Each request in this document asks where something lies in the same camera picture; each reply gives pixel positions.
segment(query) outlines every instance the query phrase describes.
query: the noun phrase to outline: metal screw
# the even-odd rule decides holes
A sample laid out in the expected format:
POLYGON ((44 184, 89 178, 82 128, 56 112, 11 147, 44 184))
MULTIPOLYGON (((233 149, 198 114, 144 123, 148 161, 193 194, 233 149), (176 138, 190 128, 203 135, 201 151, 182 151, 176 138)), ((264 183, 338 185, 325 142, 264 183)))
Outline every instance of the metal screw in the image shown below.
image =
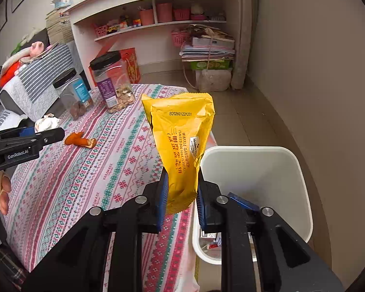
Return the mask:
POLYGON ((272 216, 274 214, 274 211, 271 208, 263 208, 262 214, 265 216, 272 216))
POLYGON ((144 195, 139 195, 135 198, 135 202, 137 202, 138 204, 144 204, 147 201, 147 197, 145 197, 144 195))
POLYGON ((93 207, 93 208, 91 208, 90 210, 89 210, 89 214, 90 215, 93 215, 93 216, 97 216, 97 215, 99 215, 101 213, 101 208, 99 208, 98 206, 95 206, 95 207, 93 207))
POLYGON ((224 195, 220 195, 216 198, 216 202, 218 202, 219 204, 226 204, 228 202, 228 198, 224 195))

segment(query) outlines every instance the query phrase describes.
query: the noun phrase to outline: pink basket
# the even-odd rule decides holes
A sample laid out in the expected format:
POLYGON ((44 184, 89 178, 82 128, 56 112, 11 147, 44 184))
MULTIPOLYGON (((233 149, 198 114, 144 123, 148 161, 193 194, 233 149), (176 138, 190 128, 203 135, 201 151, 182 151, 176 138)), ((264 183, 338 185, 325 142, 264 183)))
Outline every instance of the pink basket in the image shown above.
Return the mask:
POLYGON ((172 32, 173 44, 176 47, 181 47, 181 45, 186 41, 187 38, 188 38, 187 31, 172 32))
POLYGON ((94 29, 94 31, 96 32, 97 37, 105 36, 107 35, 108 25, 97 27, 94 29))
POLYGON ((191 14, 190 9, 174 9, 174 19, 176 21, 187 21, 189 20, 189 15, 191 14))

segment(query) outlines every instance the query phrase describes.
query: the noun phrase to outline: human hand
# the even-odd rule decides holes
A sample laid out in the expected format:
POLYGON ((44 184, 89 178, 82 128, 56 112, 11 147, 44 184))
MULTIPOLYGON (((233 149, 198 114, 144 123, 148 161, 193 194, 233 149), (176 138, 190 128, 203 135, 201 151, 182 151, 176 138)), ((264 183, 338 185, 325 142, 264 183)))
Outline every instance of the human hand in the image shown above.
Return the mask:
POLYGON ((7 177, 4 171, 0 171, 0 211, 3 215, 8 214, 8 205, 10 198, 8 193, 11 192, 11 180, 7 177))

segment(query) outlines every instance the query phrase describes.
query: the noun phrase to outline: waffle sandwich package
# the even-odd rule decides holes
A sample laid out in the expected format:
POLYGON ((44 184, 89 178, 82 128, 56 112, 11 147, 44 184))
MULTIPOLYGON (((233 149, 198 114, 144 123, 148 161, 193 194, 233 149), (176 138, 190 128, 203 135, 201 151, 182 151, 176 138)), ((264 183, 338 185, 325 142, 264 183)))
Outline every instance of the waffle sandwich package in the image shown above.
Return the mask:
POLYGON ((211 131, 215 110, 208 93, 181 93, 142 104, 157 150, 168 173, 166 213, 185 210, 197 195, 200 161, 211 131))

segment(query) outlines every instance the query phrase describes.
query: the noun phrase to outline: stack of papers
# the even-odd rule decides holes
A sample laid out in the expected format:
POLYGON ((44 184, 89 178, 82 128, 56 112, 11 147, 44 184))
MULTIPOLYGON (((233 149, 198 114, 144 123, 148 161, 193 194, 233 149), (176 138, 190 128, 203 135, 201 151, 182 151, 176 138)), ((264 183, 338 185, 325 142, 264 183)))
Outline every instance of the stack of papers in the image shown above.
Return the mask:
POLYGON ((185 42, 181 47, 180 56, 182 61, 211 61, 234 58, 235 41, 220 29, 191 24, 188 32, 190 32, 192 40, 185 42))
POLYGON ((234 54, 235 50, 232 48, 214 46, 210 48, 210 46, 205 45, 193 46, 187 42, 182 46, 180 52, 182 61, 233 59, 234 54))

